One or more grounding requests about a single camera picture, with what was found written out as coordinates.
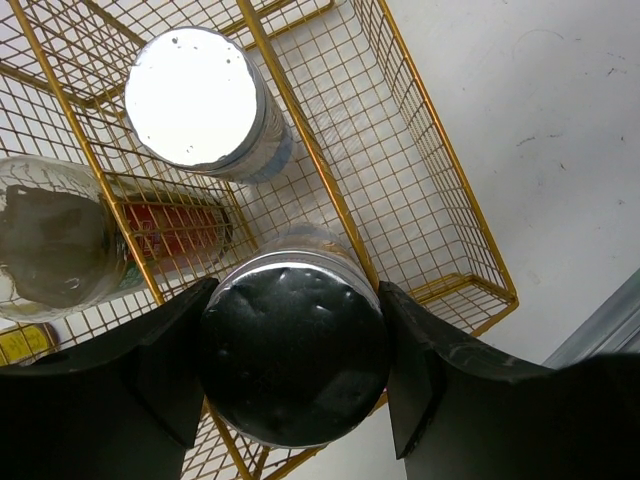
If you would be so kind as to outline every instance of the white lid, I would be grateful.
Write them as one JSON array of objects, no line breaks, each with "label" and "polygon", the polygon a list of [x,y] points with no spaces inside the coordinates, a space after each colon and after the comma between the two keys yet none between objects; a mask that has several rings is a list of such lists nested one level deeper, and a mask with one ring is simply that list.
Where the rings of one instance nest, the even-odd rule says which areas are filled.
[{"label": "white lid", "polygon": [[185,167],[229,155],[258,111],[250,68],[242,50],[211,30],[178,28],[156,37],[138,55],[125,88],[139,140]]}]

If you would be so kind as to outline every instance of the metal lid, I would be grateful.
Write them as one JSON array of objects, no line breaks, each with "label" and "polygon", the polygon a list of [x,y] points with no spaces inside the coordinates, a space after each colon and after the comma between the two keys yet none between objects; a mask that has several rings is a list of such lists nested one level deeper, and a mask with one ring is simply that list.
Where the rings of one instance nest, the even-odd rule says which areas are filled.
[{"label": "metal lid", "polygon": [[382,393],[387,331],[378,306],[341,275],[283,257],[262,257],[214,292],[199,332],[201,381],[243,434],[323,445],[355,428]]},{"label": "metal lid", "polygon": [[241,281],[245,276],[255,275],[274,268],[316,270],[329,278],[333,278],[338,284],[348,285],[354,292],[362,295],[373,309],[380,309],[376,293],[362,275],[362,272],[355,271],[357,269],[355,264],[347,265],[344,260],[338,260],[320,252],[306,249],[278,250],[252,258],[224,279],[211,296],[209,306],[216,303],[227,289]]},{"label": "metal lid", "polygon": [[246,152],[262,128],[265,94],[255,66],[216,32],[177,28],[149,42],[127,80],[127,116],[159,158],[194,171]]}]

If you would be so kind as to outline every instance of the jar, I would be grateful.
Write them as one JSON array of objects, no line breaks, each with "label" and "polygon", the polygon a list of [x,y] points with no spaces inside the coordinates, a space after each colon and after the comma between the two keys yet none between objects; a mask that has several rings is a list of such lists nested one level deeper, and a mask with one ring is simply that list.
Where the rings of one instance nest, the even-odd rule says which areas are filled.
[{"label": "jar", "polygon": [[255,184],[294,156],[291,129],[255,63],[206,28],[149,42],[129,72],[125,107],[139,141],[175,168]]},{"label": "jar", "polygon": [[197,337],[207,398],[236,430],[273,447],[345,435],[389,374],[375,292],[337,237],[310,224],[294,225],[224,279]]},{"label": "jar", "polygon": [[[123,215],[153,273],[188,268],[203,254],[219,260],[229,245],[218,203],[194,215],[187,205],[167,205],[169,193],[147,179],[123,178],[112,188],[127,199]],[[0,317],[47,322],[143,288],[88,167],[37,156],[0,160]]]}]

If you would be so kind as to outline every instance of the yellow wire basket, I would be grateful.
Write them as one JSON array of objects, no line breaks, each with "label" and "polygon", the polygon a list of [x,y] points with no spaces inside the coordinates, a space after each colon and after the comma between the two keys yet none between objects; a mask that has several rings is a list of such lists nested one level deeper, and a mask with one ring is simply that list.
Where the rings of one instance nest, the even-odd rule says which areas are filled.
[{"label": "yellow wire basket", "polygon": [[[467,332],[479,335],[517,307],[384,0],[9,0],[0,8],[0,156],[88,164],[149,287],[52,322],[59,348],[135,318],[198,278],[223,277],[296,221],[339,232],[374,287],[379,278],[397,283]],[[158,162],[133,136],[123,101],[129,68],[146,42],[185,25],[222,32],[259,66],[305,152],[286,179],[239,186],[188,174]],[[144,194],[141,177],[165,192],[158,205],[184,205],[202,218],[223,206],[233,241],[222,261],[202,253],[178,278],[154,267],[123,214],[139,199],[117,194],[122,185]],[[185,480],[274,480],[318,452],[270,450],[209,412]]]}]

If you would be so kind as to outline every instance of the white floor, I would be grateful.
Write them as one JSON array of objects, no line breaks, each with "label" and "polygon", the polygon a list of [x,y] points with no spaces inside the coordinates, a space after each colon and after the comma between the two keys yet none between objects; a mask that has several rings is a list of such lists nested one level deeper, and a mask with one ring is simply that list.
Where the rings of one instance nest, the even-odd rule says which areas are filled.
[{"label": "white floor", "polygon": [[[520,295],[483,340],[543,362],[640,267],[640,2],[388,3]],[[404,478],[386,411],[288,478]]]}]

